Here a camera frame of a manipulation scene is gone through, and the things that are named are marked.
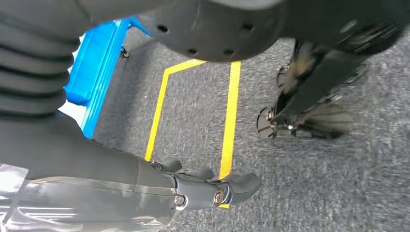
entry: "black wheel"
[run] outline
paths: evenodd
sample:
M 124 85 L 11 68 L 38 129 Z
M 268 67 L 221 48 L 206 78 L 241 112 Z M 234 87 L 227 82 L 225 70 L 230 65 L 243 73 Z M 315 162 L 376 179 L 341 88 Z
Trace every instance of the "black wheel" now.
M 351 113 L 338 104 L 328 102 L 309 113 L 305 122 L 298 126 L 310 132 L 312 137 L 336 139 L 353 130 L 354 120 Z
M 128 52 L 121 52 L 121 56 L 123 58 L 128 58 L 128 57 L 130 57 L 130 54 Z
M 262 138 L 273 139 L 278 135 L 278 129 L 270 123 L 274 117 L 272 109 L 264 108 L 256 120 L 256 128 Z

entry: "clear plastic sheet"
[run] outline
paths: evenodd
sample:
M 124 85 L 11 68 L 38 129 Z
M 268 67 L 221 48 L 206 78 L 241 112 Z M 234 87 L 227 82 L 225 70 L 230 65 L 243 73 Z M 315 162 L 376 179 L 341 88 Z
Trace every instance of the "clear plastic sheet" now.
M 0 191 L 2 232 L 154 232 L 178 212 L 173 188 L 72 177 L 25 181 L 23 171 L 0 170 L 0 186 L 9 179 Z

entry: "yellow tape line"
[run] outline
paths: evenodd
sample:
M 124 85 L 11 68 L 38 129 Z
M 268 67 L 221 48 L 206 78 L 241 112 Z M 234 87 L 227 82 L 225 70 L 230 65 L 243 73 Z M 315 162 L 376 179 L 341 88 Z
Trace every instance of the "yellow tape line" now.
M 173 73 L 177 73 L 185 69 L 198 66 L 205 62 L 206 61 L 192 59 L 192 60 L 188 60 L 186 62 L 177 64 L 177 65 L 174 65 L 172 67 L 165 69 L 164 75 L 162 77 L 160 93 L 158 95 L 157 107 L 155 108 L 154 119 L 152 120 L 151 133 L 149 134 L 148 145 L 146 147 L 146 152 L 145 152 L 146 161 L 151 161 L 151 158 L 152 158 L 152 151 L 154 150 L 155 138 L 157 137 L 158 125 L 160 123 L 160 117 L 161 117 L 162 104 L 164 103 L 165 92 L 166 92 L 166 88 L 168 85 L 169 75 Z
M 220 159 L 220 179 L 229 175 L 232 169 L 240 74 L 241 62 L 232 62 L 231 76 L 229 79 L 228 103 L 226 106 L 225 131 L 223 134 L 222 157 Z M 221 205 L 220 207 L 229 209 L 229 205 L 227 204 Z

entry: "blue platform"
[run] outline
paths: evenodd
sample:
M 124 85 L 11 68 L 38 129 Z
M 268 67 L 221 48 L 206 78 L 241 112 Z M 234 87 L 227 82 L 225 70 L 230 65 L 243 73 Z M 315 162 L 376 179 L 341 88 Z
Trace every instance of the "blue platform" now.
M 81 129 L 91 138 L 114 73 L 127 30 L 149 33 L 135 17 L 102 24 L 84 35 L 65 86 L 67 101 L 86 107 Z

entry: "metal bolt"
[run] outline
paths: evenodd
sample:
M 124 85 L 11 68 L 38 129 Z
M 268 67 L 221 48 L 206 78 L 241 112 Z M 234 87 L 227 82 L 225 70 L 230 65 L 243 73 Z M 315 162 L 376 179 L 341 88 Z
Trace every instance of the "metal bolt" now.
M 218 189 L 214 193 L 214 197 L 212 198 L 212 203 L 215 206 L 220 206 L 223 202 L 223 191 Z
M 266 117 L 266 120 L 270 121 L 270 120 L 272 120 L 272 119 L 273 119 L 273 112 L 272 112 L 272 111 L 269 111 L 269 112 L 268 112 L 268 115 L 267 115 L 267 117 Z
M 175 204 L 177 204 L 177 205 L 182 205 L 182 204 L 185 202 L 185 199 L 184 199 L 183 196 L 176 195 L 174 202 L 175 202 Z

